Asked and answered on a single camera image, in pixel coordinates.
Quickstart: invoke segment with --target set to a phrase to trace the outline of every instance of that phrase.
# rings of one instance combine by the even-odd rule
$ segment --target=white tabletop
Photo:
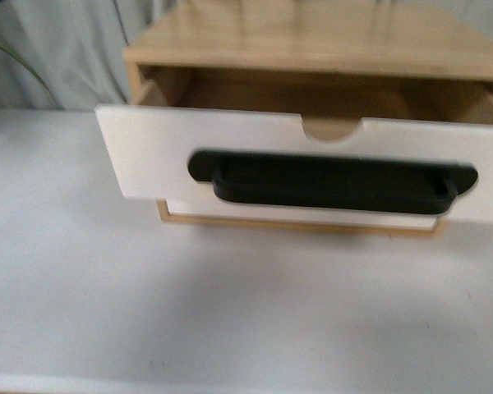
[[[0,110],[1,391],[493,394],[493,226],[162,223],[93,113]]]

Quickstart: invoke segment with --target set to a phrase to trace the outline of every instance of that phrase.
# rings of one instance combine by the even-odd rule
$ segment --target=fabric backdrop
[[[0,2],[0,44],[20,54],[57,100],[51,103],[29,72],[0,52],[0,107],[91,110],[98,103],[125,102],[130,91],[122,49],[175,1]],[[493,38],[493,0],[433,2]]]

